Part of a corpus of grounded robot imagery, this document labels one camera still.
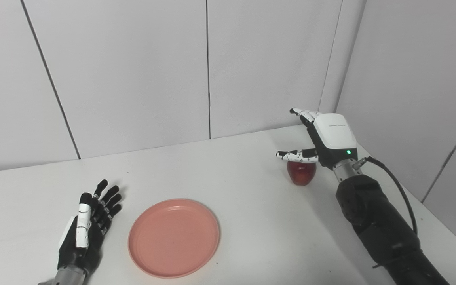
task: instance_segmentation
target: red apple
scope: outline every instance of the red apple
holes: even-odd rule
[[[316,164],[288,161],[288,174],[295,185],[306,186],[316,174]]]

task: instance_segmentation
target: robotic hand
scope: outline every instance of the robotic hand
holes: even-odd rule
[[[107,180],[102,180],[94,195],[82,194],[78,215],[69,225],[59,248],[56,277],[38,285],[82,285],[86,277],[98,267],[105,234],[110,229],[114,216],[122,209],[118,186],[113,186],[100,198],[107,185]]]
[[[373,157],[358,161],[356,139],[344,116],[297,108],[290,113],[300,116],[315,148],[280,151],[277,157],[302,163],[318,161],[333,170],[339,182],[335,196],[342,213],[376,262],[375,267],[385,267],[398,285],[448,285],[420,248],[414,214],[402,186]],[[362,173],[360,168],[367,161],[383,168],[396,183],[409,209],[414,231],[388,201],[378,181]]]

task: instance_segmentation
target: white table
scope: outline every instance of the white table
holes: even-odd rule
[[[334,174],[319,167],[308,186],[295,186],[286,162],[274,157],[277,150],[311,147],[305,128],[295,126],[0,171],[0,285],[35,285],[55,275],[65,224],[81,193],[102,179],[121,186],[123,210],[105,238],[91,285],[393,284],[385,269],[371,269],[374,262],[342,216]],[[359,155],[367,152],[359,148]],[[391,179],[369,163],[362,170],[407,219]],[[456,237],[408,195],[423,251],[456,285]],[[133,264],[127,238],[138,215],[171,198],[208,206],[221,240],[197,272],[159,279]]]

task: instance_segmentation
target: wall seam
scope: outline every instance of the wall seam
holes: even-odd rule
[[[47,77],[49,78],[50,85],[52,86],[52,90],[54,92],[54,95],[56,96],[56,101],[57,104],[59,105],[59,109],[61,110],[61,114],[63,116],[63,120],[65,121],[66,128],[68,129],[68,133],[71,139],[71,142],[75,148],[75,153],[78,159],[81,159],[80,153],[78,152],[78,148],[75,143],[75,139],[73,137],[73,133],[71,133],[71,129],[68,123],[67,116],[65,115],[65,109],[63,109],[63,105],[61,104],[61,100],[59,99],[59,95],[57,94],[57,89],[56,85],[54,84],[54,81],[52,80],[52,75],[50,74],[49,66],[47,65],[47,62],[45,61],[45,56],[42,51],[42,47],[40,47],[40,42],[38,41],[38,37],[36,36],[36,32],[34,30],[33,24],[31,23],[31,18],[29,17],[29,13],[27,12],[26,5],[24,4],[24,0],[20,0],[20,4],[22,5],[22,9],[24,10],[24,14],[27,18],[27,23],[29,24],[29,28],[31,29],[31,33],[33,34],[34,42],[36,43],[36,46],[38,47],[38,52],[40,53],[40,57],[42,59],[42,63],[45,67],[45,72],[47,73]]]
[[[451,159],[453,153],[456,151],[456,144],[455,146],[453,147],[453,149],[449,152],[448,156],[446,157],[445,159],[445,162],[443,162],[442,166],[441,166],[441,169],[438,171],[436,177],[434,178],[434,180],[432,181],[432,184],[430,185],[429,189],[427,190],[427,193],[425,193],[425,196],[423,196],[423,199],[421,200],[422,204],[425,202],[425,199],[429,196],[430,192],[432,191],[432,188],[434,188],[434,185],[436,184],[437,180],[439,179],[439,177],[441,176],[441,174],[443,173],[443,170],[445,169],[445,167],[447,166],[449,160]]]

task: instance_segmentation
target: fingertip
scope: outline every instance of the fingertip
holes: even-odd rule
[[[91,193],[87,193],[87,192],[84,192],[81,196],[80,196],[80,202],[79,204],[91,204],[91,199],[92,199],[92,195]]]

